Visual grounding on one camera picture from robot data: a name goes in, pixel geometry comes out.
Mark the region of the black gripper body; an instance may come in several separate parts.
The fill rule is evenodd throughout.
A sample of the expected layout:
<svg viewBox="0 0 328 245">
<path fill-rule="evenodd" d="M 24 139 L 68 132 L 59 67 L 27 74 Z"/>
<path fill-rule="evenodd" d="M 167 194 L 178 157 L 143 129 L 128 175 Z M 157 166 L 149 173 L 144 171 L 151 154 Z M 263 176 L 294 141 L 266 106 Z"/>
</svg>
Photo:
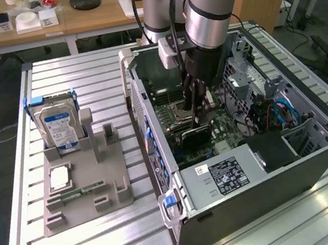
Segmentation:
<svg viewBox="0 0 328 245">
<path fill-rule="evenodd" d="M 203 81 L 206 85 L 211 85 L 216 77 L 224 46 L 215 49 L 204 49 L 196 47 L 186 51 L 185 71 L 192 78 Z"/>
</svg>

